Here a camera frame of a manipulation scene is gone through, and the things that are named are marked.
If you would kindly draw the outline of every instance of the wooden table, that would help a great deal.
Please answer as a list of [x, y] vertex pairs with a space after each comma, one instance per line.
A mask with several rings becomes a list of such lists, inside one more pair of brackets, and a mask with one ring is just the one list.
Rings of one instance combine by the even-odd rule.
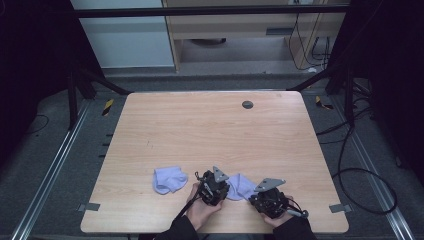
[[[254, 106], [245, 109], [244, 101]], [[169, 228], [185, 205], [196, 171], [217, 166], [279, 187], [310, 213], [312, 230], [342, 233], [348, 223], [298, 92], [166, 92], [128, 96], [81, 229], [87, 233], [156, 233]], [[180, 166], [184, 188], [166, 195], [152, 188], [155, 168]], [[200, 232], [271, 233], [248, 201], [225, 200]]]

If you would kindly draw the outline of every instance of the person's arm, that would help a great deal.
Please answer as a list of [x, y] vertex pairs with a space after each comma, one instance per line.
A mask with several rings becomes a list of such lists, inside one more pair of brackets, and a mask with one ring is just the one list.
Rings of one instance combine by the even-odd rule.
[[271, 219], [261, 213], [264, 221], [274, 227], [273, 233], [277, 240], [316, 240], [308, 219], [295, 217], [284, 212], [279, 218]]
[[[193, 198], [198, 188], [199, 183], [193, 184], [187, 202]], [[197, 240], [197, 230], [206, 224], [213, 213], [221, 210], [222, 202], [220, 201], [216, 206], [209, 206], [202, 199], [197, 199], [187, 210], [185, 216], [174, 220], [171, 228], [159, 233], [155, 240]]]

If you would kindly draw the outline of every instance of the white panel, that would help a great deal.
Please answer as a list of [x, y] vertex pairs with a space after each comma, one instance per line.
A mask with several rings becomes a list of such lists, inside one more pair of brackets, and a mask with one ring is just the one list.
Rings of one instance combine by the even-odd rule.
[[[160, 0], [72, 0], [75, 9], [162, 7]], [[174, 66], [164, 17], [80, 19], [102, 68]]]

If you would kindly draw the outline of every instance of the crumpled cloth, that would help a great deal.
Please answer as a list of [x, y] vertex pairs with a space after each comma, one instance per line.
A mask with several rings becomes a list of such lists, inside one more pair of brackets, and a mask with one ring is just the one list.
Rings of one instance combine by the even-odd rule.
[[153, 189], [159, 194], [176, 192], [187, 183], [187, 174], [180, 167], [156, 168], [153, 174]]
[[239, 201], [243, 198], [249, 200], [249, 198], [255, 194], [254, 190], [256, 188], [256, 184], [240, 173], [231, 176], [227, 180], [227, 183], [230, 185], [230, 189], [227, 194], [227, 198], [230, 200]]

